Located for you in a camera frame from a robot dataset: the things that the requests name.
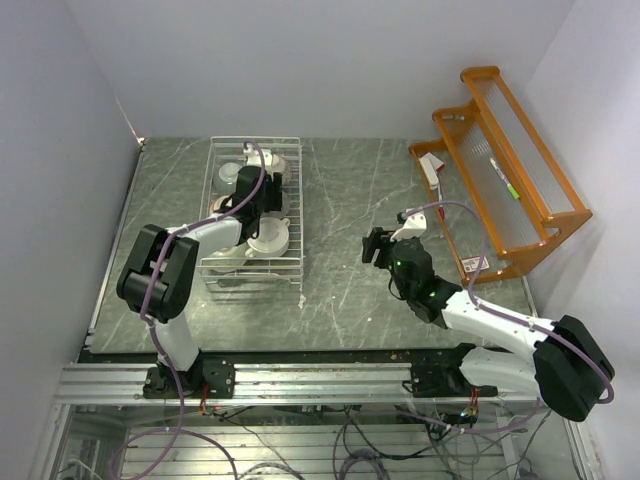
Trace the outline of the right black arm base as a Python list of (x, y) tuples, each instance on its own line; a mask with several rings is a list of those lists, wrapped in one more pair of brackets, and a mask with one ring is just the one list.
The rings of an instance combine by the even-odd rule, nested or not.
[[(414, 398), (470, 397), (476, 385), (462, 374), (462, 360), (475, 348), (462, 343), (451, 348), (411, 349), (403, 359), (410, 364), (410, 376), (402, 382), (402, 388)], [(495, 386), (480, 385), (481, 397), (495, 396)]]

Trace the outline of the white wire dish rack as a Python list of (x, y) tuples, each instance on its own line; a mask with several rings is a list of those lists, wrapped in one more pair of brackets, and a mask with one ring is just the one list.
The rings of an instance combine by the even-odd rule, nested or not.
[(200, 242), (205, 285), (303, 279), (302, 142), (297, 137), (215, 137), (201, 218), (227, 213), (225, 230)]

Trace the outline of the red patterned bowl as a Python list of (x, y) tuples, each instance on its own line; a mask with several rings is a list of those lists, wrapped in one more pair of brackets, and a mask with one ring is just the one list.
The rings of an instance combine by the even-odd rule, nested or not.
[(219, 216), (229, 212), (233, 208), (233, 198), (231, 196), (220, 196), (210, 205), (210, 215)]

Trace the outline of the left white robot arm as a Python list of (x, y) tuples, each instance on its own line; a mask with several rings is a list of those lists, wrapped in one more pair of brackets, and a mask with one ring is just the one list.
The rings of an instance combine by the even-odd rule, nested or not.
[(140, 230), (117, 281), (116, 294), (146, 323), (168, 384), (182, 397), (203, 387), (194, 366), (200, 349), (184, 314), (196, 267), (212, 254), (258, 235), (261, 217), (282, 209), (283, 175), (258, 166), (240, 169), (231, 205), (180, 227), (148, 224)]

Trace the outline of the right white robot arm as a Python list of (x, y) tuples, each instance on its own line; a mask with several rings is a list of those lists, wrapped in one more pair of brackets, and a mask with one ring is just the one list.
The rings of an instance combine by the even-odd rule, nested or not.
[(582, 422), (615, 376), (581, 320), (536, 318), (472, 299), (462, 286), (435, 273), (431, 255), (416, 237), (402, 239), (396, 231), (375, 227), (362, 239), (362, 260), (389, 273), (390, 293), (421, 321), (498, 346), (497, 351), (473, 347), (442, 369), (442, 387), (452, 395), (494, 386), (534, 395), (559, 416)]

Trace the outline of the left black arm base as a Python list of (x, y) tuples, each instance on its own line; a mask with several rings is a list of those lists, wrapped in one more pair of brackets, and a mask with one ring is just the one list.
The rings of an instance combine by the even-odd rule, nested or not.
[[(235, 388), (234, 366), (221, 357), (200, 352), (187, 371), (178, 371), (185, 398), (231, 399)], [(168, 366), (160, 361), (148, 369), (142, 389), (145, 399), (178, 399), (177, 383)]]

